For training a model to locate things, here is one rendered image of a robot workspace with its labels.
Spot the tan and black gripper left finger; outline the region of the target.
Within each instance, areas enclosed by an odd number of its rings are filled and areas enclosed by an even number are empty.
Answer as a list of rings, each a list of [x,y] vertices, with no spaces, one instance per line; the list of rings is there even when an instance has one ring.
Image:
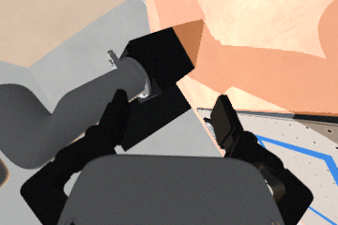
[[[23,183],[20,193],[42,225],[57,225],[68,199],[64,186],[74,173],[92,158],[116,154],[115,147],[123,142],[130,115],[127,92],[117,89],[99,124],[89,127],[81,139],[61,149],[54,161]]]

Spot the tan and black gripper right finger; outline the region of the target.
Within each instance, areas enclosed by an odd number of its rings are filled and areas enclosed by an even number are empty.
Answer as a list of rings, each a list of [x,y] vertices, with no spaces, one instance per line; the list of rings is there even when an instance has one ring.
[[[228,95],[217,97],[210,119],[217,144],[225,150],[223,157],[253,164],[272,189],[284,225],[297,225],[314,200],[312,191],[260,145],[252,132],[244,131]]]

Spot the blue tape outline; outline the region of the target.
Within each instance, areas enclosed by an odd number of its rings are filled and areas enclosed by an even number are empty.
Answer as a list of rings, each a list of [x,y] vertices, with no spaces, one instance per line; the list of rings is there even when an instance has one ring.
[[[309,156],[312,156],[312,157],[315,157],[315,158],[320,158],[320,159],[325,160],[325,162],[326,162],[326,164],[327,164],[327,166],[330,170],[330,173],[331,173],[332,177],[334,178],[334,180],[335,180],[335,182],[338,186],[338,168],[337,168],[332,156],[322,154],[322,153],[319,153],[319,152],[316,152],[316,151],[312,151],[312,150],[309,150],[309,149],[305,149],[305,148],[302,148],[302,147],[298,147],[296,145],[288,144],[288,143],[285,143],[285,142],[275,141],[273,139],[265,138],[265,137],[262,137],[262,136],[258,136],[258,135],[255,135],[255,136],[257,137],[257,140],[260,142],[260,144],[263,147],[265,147],[265,145],[262,143],[262,141],[265,141],[265,142],[268,142],[268,143],[280,145],[282,147],[285,147],[285,148],[288,148],[288,149],[291,149],[291,150],[294,150],[294,151],[297,151],[297,152],[300,152],[300,153],[303,153],[303,154],[306,154],[306,155],[309,155]],[[316,210],[314,210],[314,208],[312,208],[311,206],[309,206],[309,209],[311,209],[312,211],[314,211],[315,213],[320,215],[322,218],[327,220],[332,225],[337,225],[334,222],[332,222],[331,220],[329,220],[328,218],[326,218],[325,216],[323,216],[322,214],[320,214],[319,212],[317,212]]]

